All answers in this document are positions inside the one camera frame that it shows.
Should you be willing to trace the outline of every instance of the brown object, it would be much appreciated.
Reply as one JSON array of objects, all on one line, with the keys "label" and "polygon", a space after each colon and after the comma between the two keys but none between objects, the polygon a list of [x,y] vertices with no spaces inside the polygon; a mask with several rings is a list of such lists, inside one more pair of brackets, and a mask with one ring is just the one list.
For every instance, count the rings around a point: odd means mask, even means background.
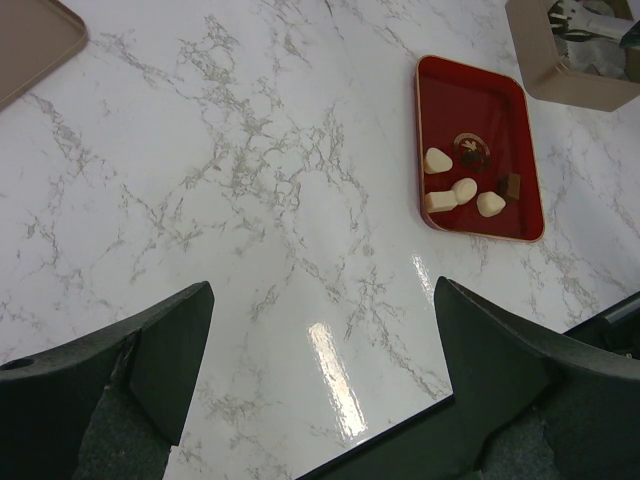
[{"label": "brown object", "polygon": [[[617,18],[634,20],[628,0],[605,0],[605,2],[613,9]],[[629,80],[640,83],[640,50],[627,49],[627,68],[625,73]]]},{"label": "brown object", "polygon": [[461,133],[453,141],[453,153],[467,170],[484,172],[491,165],[491,152],[484,140],[473,133]]},{"label": "brown object", "polygon": [[57,0],[0,0],[0,110],[87,44],[87,29]]},{"label": "brown object", "polygon": [[502,180],[498,192],[507,202],[520,200],[520,180],[522,178],[517,173],[510,173]]},{"label": "brown object", "polygon": [[545,0],[509,0],[506,9],[522,80],[532,97],[612,112],[640,95],[638,83],[567,68],[558,56]]}]

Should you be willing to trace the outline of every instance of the red tray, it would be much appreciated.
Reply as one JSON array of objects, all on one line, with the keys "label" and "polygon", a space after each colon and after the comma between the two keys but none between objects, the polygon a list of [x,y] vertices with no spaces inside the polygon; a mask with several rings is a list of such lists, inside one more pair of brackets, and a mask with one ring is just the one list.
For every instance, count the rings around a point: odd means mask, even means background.
[{"label": "red tray", "polygon": [[[416,123],[420,212],[429,226],[525,242],[542,237],[544,216],[527,102],[515,80],[440,57],[422,57],[416,68]],[[472,171],[456,157],[454,141],[463,133],[480,137],[488,147],[490,161],[484,171]],[[424,173],[422,158],[431,147],[453,159],[451,170]],[[450,212],[429,214],[425,208],[425,194],[450,190],[462,178],[473,178],[478,194],[498,193],[500,180],[509,173],[521,176],[520,199],[508,202],[495,217],[480,215],[477,197]]]}]

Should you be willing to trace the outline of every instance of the small round item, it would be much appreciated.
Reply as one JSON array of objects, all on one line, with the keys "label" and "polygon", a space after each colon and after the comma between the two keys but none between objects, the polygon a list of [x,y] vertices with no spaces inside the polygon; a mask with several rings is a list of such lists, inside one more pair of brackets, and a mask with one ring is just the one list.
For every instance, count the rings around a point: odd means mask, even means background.
[{"label": "small round item", "polygon": [[424,172],[430,175],[448,172],[453,168],[453,160],[442,150],[431,147],[424,156]]},{"label": "small round item", "polygon": [[464,205],[476,196],[478,184],[473,178],[463,178],[454,183],[451,190],[456,194],[458,205]]},{"label": "small round item", "polygon": [[427,193],[424,196],[424,204],[429,213],[449,212],[458,206],[453,190]]},{"label": "small round item", "polygon": [[493,217],[499,214],[507,202],[494,192],[484,192],[478,195],[478,211],[483,217]]},{"label": "small round item", "polygon": [[491,163],[487,144],[473,133],[461,133],[453,141],[453,152],[462,165],[475,173],[484,172]]}]

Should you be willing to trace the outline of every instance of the tray rim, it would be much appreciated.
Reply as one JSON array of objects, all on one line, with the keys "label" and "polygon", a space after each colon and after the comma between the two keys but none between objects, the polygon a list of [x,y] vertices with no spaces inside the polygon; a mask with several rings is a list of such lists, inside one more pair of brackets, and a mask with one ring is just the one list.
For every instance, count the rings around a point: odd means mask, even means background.
[{"label": "tray rim", "polygon": [[[431,218],[431,215],[429,215],[429,212],[427,212],[427,210],[424,207],[424,163],[423,163],[423,152],[424,152],[424,144],[422,142],[422,109],[420,108],[420,63],[422,63],[423,60],[426,60],[428,58],[437,58],[440,60],[444,60],[446,62],[451,62],[451,63],[456,63],[458,65],[463,65],[465,67],[470,67],[470,68],[475,68],[476,70],[481,70],[483,72],[487,72],[493,75],[498,75],[500,77],[504,77],[506,79],[508,79],[509,81],[513,82],[516,84],[516,86],[518,87],[518,89],[522,92],[523,94],[523,98],[524,98],[524,107],[525,107],[525,113],[527,115],[527,124],[528,124],[528,128],[529,128],[529,137],[531,138],[531,146],[533,149],[533,168],[534,168],[534,172],[535,172],[535,176],[536,176],[536,184],[538,185],[538,199],[540,200],[540,211],[542,213],[542,231],[540,232],[540,235],[537,238],[531,239],[531,240],[527,240],[524,238],[515,238],[515,237],[505,237],[505,236],[501,236],[501,235],[492,235],[489,233],[478,233],[478,232],[468,232],[466,230],[453,230],[453,229],[448,229],[448,228],[444,228],[441,227],[440,225],[438,225],[433,218]],[[418,182],[420,185],[419,188],[419,194],[420,194],[420,216],[422,217],[422,219],[424,220],[424,222],[430,226],[431,228],[433,228],[434,230],[439,230],[442,232],[450,232],[450,233],[461,233],[461,234],[465,234],[465,235],[473,235],[473,236],[477,236],[477,237],[487,237],[487,238],[493,238],[493,239],[497,239],[497,240],[508,240],[510,242],[520,242],[520,243],[535,243],[537,241],[539,241],[543,236],[544,233],[547,229],[547,222],[544,216],[544,205],[542,203],[542,191],[540,190],[540,176],[538,175],[538,162],[536,161],[537,155],[536,155],[536,151],[535,151],[535,145],[533,143],[533,135],[531,133],[531,117],[529,116],[529,105],[527,102],[527,96],[526,93],[524,91],[524,88],[522,88],[522,85],[520,85],[518,82],[516,82],[516,80],[508,75],[505,75],[503,73],[498,73],[498,72],[494,72],[492,70],[487,70],[484,68],[480,68],[480,67],[476,67],[474,65],[469,65],[467,63],[462,63],[462,62],[456,62],[455,60],[451,60],[449,58],[445,58],[445,57],[441,57],[439,55],[423,55],[422,57],[420,57],[416,63],[416,69],[415,69],[415,89],[416,89],[416,125],[417,125],[417,130],[416,130],[416,135],[417,135],[417,144],[418,144],[418,170],[420,172],[420,176],[418,178]]]},{"label": "tray rim", "polygon": [[64,52],[60,54],[58,58],[56,58],[53,62],[46,65],[42,70],[40,70],[37,74],[31,77],[29,80],[24,82],[18,88],[10,92],[3,98],[0,98],[0,111],[4,108],[8,107],[17,100],[21,95],[23,95],[27,90],[33,87],[35,84],[43,80],[47,75],[55,71],[58,67],[63,65],[73,56],[78,54],[88,43],[89,41],[89,33],[87,30],[87,25],[84,23],[84,20],[80,18],[80,16],[71,10],[69,7],[64,5],[59,0],[33,0],[37,3],[42,3],[44,8],[49,8],[54,10],[58,15],[62,16],[67,22],[72,24],[72,26],[77,29],[81,35],[78,40],[67,48]]}]

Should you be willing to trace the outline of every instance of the tray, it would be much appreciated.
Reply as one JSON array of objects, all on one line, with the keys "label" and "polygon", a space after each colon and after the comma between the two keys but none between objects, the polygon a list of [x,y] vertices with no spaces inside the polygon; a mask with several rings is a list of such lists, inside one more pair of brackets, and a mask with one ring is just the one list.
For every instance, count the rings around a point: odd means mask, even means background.
[{"label": "tray", "polygon": [[[544,233],[544,216],[524,91],[515,80],[436,56],[425,56],[416,67],[416,125],[420,212],[431,227],[449,232],[535,242]],[[479,137],[478,151],[488,148],[489,161],[472,171],[456,157],[461,134]],[[445,173],[427,175],[422,158],[430,147],[453,159]],[[478,183],[478,194],[498,193],[509,173],[521,176],[520,199],[507,203],[491,218],[478,212],[476,198],[450,212],[429,214],[426,193],[450,190],[462,178]]]},{"label": "tray", "polygon": [[87,44],[87,29],[57,0],[0,0],[0,110]]},{"label": "tray", "polygon": [[[626,0],[609,0],[616,16],[633,20]],[[626,74],[632,81],[571,70],[558,55],[546,0],[510,0],[507,18],[522,82],[534,98],[613,112],[640,95],[640,51],[626,50]]]}]

